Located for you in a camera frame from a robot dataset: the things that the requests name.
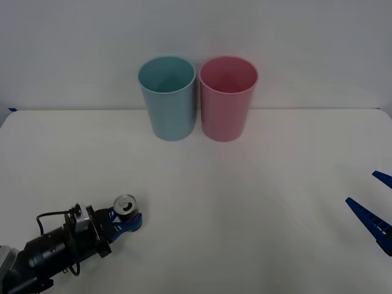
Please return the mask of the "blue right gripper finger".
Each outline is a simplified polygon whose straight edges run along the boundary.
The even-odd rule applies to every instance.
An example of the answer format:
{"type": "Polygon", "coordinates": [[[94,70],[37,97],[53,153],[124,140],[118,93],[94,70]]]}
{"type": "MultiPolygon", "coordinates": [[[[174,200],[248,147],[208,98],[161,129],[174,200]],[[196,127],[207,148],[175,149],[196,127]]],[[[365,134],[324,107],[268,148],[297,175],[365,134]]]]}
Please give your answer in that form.
{"type": "Polygon", "coordinates": [[[384,183],[386,186],[392,186],[392,176],[382,173],[380,171],[374,171],[372,176],[377,178],[379,181],[384,183]]]}
{"type": "Polygon", "coordinates": [[[391,256],[391,225],[361,206],[352,198],[348,197],[345,202],[375,238],[380,248],[388,256],[391,256]]]}

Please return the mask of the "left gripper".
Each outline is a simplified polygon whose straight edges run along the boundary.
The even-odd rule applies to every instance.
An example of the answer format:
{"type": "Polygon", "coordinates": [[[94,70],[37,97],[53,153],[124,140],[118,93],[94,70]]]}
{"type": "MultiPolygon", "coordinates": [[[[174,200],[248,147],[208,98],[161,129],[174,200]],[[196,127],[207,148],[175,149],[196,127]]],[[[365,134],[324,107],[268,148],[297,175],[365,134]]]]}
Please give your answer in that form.
{"type": "Polygon", "coordinates": [[[123,233],[136,232],[143,223],[142,213],[122,221],[113,207],[97,211],[92,208],[75,208],[72,220],[78,262],[96,254],[101,258],[108,256],[111,253],[111,243],[123,233]],[[115,233],[111,236],[113,226],[115,233]]]}

